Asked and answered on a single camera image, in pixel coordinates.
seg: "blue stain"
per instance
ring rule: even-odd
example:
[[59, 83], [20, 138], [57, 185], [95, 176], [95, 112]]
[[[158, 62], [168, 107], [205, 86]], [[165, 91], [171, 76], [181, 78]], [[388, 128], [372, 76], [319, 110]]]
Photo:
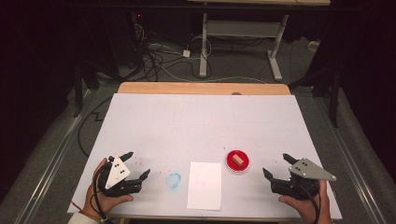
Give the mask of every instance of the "blue stain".
[[168, 177], [166, 177], [166, 185], [171, 189], [177, 189], [180, 180], [180, 174], [172, 173]]

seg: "dark background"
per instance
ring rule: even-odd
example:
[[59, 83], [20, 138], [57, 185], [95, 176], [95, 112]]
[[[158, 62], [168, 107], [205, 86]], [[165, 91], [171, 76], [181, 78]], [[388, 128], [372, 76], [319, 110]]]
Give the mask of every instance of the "dark background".
[[[393, 138], [396, 137], [395, 39], [396, 8], [386, 1], [332, 1], [334, 7], [363, 6], [363, 12], [290, 16], [284, 39], [322, 40], [308, 76], [329, 62], [342, 65], [341, 87], [367, 138], [389, 173], [396, 179]], [[201, 30], [201, 16], [189, 12], [142, 14], [149, 30], [187, 43]], [[258, 20], [246, 15], [247, 19]], [[91, 60], [117, 73], [119, 64], [134, 55], [125, 14], [76, 13], [58, 2], [19, 0], [0, 3], [1, 155], [0, 200], [53, 120], [69, 104], [77, 62]], [[118, 38], [112, 45], [110, 40]]]

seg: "sleeve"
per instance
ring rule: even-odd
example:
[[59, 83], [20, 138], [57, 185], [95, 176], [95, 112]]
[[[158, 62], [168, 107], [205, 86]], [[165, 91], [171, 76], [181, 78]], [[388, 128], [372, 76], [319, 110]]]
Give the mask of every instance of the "sleeve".
[[81, 213], [75, 213], [69, 220], [68, 224], [97, 224], [98, 222]]

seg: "wooden block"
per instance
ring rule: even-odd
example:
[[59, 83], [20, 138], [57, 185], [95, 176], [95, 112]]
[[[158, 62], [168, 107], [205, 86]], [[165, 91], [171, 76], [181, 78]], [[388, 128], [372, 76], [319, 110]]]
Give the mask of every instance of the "wooden block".
[[241, 166], [244, 163], [244, 161], [236, 154], [233, 155], [233, 162], [235, 162], [238, 166]]

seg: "white tabletop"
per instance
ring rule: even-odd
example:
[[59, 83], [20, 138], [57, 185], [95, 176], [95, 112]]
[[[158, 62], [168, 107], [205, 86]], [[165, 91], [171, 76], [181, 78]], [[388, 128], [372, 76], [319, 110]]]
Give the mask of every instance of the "white tabletop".
[[[225, 164], [231, 150], [244, 150], [251, 164], [236, 175]], [[303, 116], [291, 95], [114, 95], [73, 202], [82, 206], [92, 173], [104, 157], [133, 151], [126, 165], [131, 179], [151, 173], [132, 203], [112, 210], [113, 216], [282, 221], [299, 214], [271, 192], [262, 167], [275, 178], [288, 179], [282, 153], [307, 157], [321, 166]], [[221, 164], [221, 208], [187, 208], [192, 161]], [[166, 184], [177, 174], [176, 188]], [[333, 219], [341, 213], [328, 187]], [[68, 212], [77, 212], [71, 205]]]

